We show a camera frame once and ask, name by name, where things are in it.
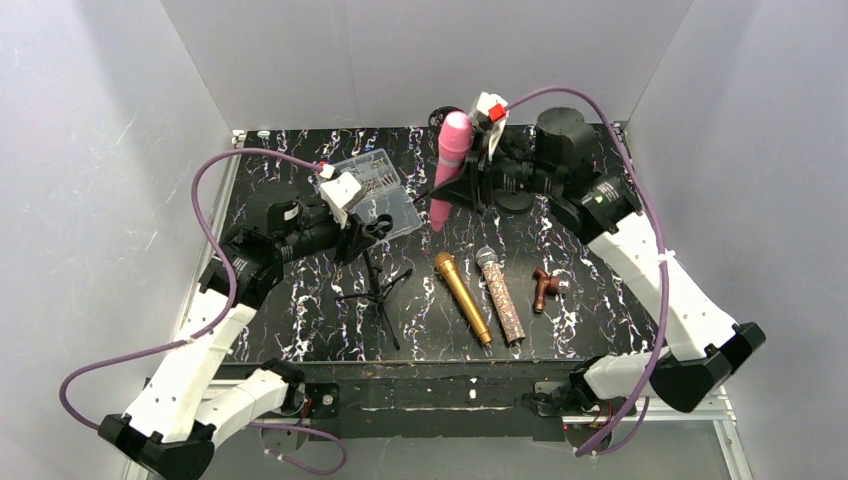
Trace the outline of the small black tripod stand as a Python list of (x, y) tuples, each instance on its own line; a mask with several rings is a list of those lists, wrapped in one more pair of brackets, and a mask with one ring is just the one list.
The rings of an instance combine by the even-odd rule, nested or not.
[[(358, 214), (351, 214), (349, 216), (349, 219), (350, 218), (361, 217)], [(381, 214), (378, 215), (377, 218), (371, 222), (365, 222), (364, 220), (363, 222), (366, 224), (366, 231), (371, 234), (371, 246), (359, 256), (363, 259), (365, 264), (368, 289), (364, 293), (337, 296), (336, 300), (338, 302), (342, 302), (352, 299), (363, 299), (374, 304), (376, 306), (377, 317), (379, 319), (382, 319), (386, 323), (388, 329), (388, 336), (391, 339), (392, 345), (396, 351), (399, 351), (400, 342), (394, 331), (393, 324), (391, 323), (391, 320), (389, 319), (389, 316), (387, 314), (386, 303), (387, 298), (393, 288), (399, 282), (410, 278), (411, 275), (414, 273), (414, 269), (409, 268), (403, 273), (396, 276), (395, 278), (386, 282), (382, 282), (380, 280), (380, 274), (383, 272), (383, 269), (372, 261), (369, 250), (387, 237), (388, 233), (392, 230), (394, 226), (393, 218), (389, 214)]]

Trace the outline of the black round-base microphone stand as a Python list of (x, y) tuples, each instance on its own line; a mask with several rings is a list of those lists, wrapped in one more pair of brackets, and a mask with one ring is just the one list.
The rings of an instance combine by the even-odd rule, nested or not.
[(532, 210), (536, 196), (529, 192), (497, 190), (493, 192), (495, 206), (504, 213), (520, 215)]

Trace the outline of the pink microphone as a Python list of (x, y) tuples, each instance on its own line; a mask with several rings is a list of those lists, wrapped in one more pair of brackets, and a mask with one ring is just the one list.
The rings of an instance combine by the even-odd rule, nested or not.
[[(471, 148), (473, 127), (469, 116), (463, 111), (452, 111), (444, 119), (438, 136), (438, 164), (434, 186), (453, 179), (464, 165)], [(443, 200), (431, 198), (429, 216), (434, 232), (442, 230), (449, 218), (451, 205)]]

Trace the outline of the glitter silver-head microphone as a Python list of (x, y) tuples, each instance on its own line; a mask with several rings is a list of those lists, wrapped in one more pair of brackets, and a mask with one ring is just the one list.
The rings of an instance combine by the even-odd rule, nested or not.
[(497, 312), (506, 343), (513, 345), (525, 339), (525, 333), (509, 292), (498, 255), (489, 246), (480, 248), (475, 255)]

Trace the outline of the gold microphone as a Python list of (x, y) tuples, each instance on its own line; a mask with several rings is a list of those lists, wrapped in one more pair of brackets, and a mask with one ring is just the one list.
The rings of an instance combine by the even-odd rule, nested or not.
[(457, 301), (459, 309), (474, 335), (483, 347), (489, 347), (493, 337), (474, 297), (460, 275), (455, 257), (449, 252), (438, 253), (434, 259), (434, 268), (448, 286), (453, 298)]

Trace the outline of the black tripod microphone stand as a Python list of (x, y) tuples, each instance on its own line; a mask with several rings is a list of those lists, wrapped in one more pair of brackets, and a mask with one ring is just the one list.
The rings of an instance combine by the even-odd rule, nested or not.
[[(445, 118), (452, 112), (460, 111), (460, 108), (455, 106), (442, 106), (435, 110), (433, 110), (428, 116), (427, 126), (435, 129), (440, 129), (444, 124)], [(423, 199), (427, 198), (430, 195), (430, 190), (425, 189), (420, 195), (418, 195), (413, 203), (417, 204)]]

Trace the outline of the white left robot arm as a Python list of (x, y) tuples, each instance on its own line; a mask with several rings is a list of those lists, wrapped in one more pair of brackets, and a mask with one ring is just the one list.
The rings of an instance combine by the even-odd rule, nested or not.
[(253, 420), (274, 410), (299, 413), (304, 374), (282, 360), (256, 367), (214, 400), (203, 395), (236, 337), (280, 282), (284, 265), (332, 249), (362, 222), (358, 194), (296, 193), (261, 200), (220, 240), (235, 277), (214, 256), (198, 287), (199, 302), (178, 333), (179, 347), (162, 360), (141, 394), (110, 414), (98, 434), (162, 479), (198, 479), (216, 449)]

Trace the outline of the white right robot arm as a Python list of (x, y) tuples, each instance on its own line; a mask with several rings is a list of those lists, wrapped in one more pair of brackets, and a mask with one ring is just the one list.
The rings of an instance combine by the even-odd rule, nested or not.
[(532, 140), (507, 137), (500, 107), (484, 113), (446, 107), (429, 121), (439, 130), (434, 228), (444, 223), (445, 204), (524, 213), (543, 196), (554, 218), (623, 280), (655, 321), (651, 352), (585, 361), (570, 373), (569, 400), (586, 407), (638, 391), (688, 413), (764, 344), (757, 324), (740, 323), (721, 310), (657, 246), (629, 183), (597, 169), (602, 139), (579, 111), (543, 111)]

